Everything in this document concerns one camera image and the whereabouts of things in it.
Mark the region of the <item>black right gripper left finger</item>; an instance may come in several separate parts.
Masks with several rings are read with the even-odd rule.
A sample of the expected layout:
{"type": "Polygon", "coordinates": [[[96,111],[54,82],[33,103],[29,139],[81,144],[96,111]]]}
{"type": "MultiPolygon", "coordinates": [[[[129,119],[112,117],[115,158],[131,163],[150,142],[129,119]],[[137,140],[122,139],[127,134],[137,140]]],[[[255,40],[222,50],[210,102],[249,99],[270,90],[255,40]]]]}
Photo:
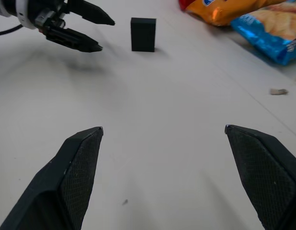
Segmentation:
{"type": "Polygon", "coordinates": [[[81,230],[102,137],[99,126],[66,139],[28,184],[0,230],[81,230]]]}

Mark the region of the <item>small black box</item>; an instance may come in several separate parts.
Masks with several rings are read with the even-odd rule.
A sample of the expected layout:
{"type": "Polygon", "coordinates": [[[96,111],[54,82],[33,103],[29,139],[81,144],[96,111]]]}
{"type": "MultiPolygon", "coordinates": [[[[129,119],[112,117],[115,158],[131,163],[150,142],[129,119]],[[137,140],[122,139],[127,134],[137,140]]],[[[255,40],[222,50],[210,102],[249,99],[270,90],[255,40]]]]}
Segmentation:
{"type": "Polygon", "coordinates": [[[156,21],[154,18],[131,18],[131,49],[155,52],[156,21]]]}

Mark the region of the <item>blue potato chip bag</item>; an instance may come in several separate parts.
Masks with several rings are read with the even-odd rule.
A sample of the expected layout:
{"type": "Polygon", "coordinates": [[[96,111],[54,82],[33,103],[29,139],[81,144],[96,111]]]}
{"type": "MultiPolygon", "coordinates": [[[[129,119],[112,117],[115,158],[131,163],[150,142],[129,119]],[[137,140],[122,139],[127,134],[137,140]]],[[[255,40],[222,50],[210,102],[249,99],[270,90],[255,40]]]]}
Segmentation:
{"type": "Polygon", "coordinates": [[[231,27],[274,62],[296,60],[296,1],[285,1],[234,19],[231,27]]]}

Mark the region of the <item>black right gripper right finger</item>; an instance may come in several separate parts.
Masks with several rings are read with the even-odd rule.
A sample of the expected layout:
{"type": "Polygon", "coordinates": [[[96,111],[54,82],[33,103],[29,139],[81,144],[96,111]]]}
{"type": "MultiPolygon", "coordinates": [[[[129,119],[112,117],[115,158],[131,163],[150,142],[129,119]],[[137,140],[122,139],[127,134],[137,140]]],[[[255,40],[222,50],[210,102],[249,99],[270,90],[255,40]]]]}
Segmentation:
{"type": "Polygon", "coordinates": [[[274,136],[226,125],[242,186],[265,230],[296,230],[296,157],[274,136]]]}

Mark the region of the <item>orange snack bag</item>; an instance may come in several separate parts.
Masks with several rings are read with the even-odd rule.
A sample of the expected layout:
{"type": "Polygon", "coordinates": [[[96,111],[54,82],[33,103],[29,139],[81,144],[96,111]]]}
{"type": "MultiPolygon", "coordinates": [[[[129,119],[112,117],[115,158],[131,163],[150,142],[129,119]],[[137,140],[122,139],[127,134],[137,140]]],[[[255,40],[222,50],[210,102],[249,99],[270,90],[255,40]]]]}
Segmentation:
{"type": "Polygon", "coordinates": [[[214,26],[227,26],[244,14],[286,0],[178,0],[183,12],[199,16],[214,26]]]}

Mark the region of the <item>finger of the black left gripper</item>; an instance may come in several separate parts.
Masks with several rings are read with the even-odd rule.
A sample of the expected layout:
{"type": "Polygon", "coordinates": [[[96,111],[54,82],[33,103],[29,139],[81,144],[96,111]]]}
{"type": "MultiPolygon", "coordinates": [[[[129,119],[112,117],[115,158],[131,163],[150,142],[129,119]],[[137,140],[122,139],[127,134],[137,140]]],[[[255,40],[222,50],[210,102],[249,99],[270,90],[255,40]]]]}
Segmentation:
{"type": "Polygon", "coordinates": [[[80,32],[53,27],[46,31],[46,39],[70,49],[85,53],[102,51],[102,46],[92,38],[80,32]]]}
{"type": "Polygon", "coordinates": [[[104,10],[85,0],[68,0],[66,10],[94,24],[115,25],[115,21],[104,10]]]}

